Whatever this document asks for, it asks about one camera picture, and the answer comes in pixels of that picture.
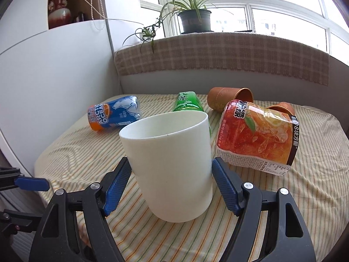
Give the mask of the green plastic bottle cup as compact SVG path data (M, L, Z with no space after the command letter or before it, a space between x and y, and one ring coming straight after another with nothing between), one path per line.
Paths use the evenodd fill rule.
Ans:
M204 109L194 91L179 92L172 111L175 115L168 124L172 133L197 126L204 118Z

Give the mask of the blue orange Arctic Ocean cup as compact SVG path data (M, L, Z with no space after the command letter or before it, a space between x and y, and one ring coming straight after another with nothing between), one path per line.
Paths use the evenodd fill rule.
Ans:
M134 95L93 105L87 110L87 120L93 131L126 126L140 118L140 102Z

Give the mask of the small hanging plantlet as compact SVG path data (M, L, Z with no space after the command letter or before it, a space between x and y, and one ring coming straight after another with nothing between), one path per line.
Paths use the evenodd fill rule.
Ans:
M129 35L123 41L122 45L124 45L125 42L129 40L131 37L136 37L138 40L140 40L142 45L144 43L150 43L151 51L154 53L155 51L154 39L157 36L157 30L161 27L161 25L162 25L161 21L158 20L156 23L151 24L149 26L137 28L133 34Z

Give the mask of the white plastic cup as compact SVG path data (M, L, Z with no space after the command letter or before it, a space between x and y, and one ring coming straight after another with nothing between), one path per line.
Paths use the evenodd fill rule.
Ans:
M136 121L119 132L143 198L158 218L191 221L212 197L208 114L177 111Z

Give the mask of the potted spider plant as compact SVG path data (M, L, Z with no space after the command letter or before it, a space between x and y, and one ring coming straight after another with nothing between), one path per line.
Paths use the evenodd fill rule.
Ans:
M182 34L210 33L210 15L212 11L207 8L210 0L168 0L161 8L156 24L162 26L165 20L178 16L182 23Z

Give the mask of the red white vase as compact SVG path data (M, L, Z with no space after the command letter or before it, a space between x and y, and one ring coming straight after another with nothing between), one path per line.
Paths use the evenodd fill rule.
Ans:
M49 29L70 24L72 15L67 0L48 0L47 7Z

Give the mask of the white window frame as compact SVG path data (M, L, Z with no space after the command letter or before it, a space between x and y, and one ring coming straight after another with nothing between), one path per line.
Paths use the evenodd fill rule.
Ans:
M140 0L148 19L168 0ZM210 0L214 32L253 30L329 53L348 64L348 20L334 0Z

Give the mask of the plaid windowsill cloth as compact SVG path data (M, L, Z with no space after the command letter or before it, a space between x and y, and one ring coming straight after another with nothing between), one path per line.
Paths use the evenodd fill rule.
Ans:
M254 33L192 33L126 46L114 54L118 73L218 69L270 73L328 85L330 56L285 38Z

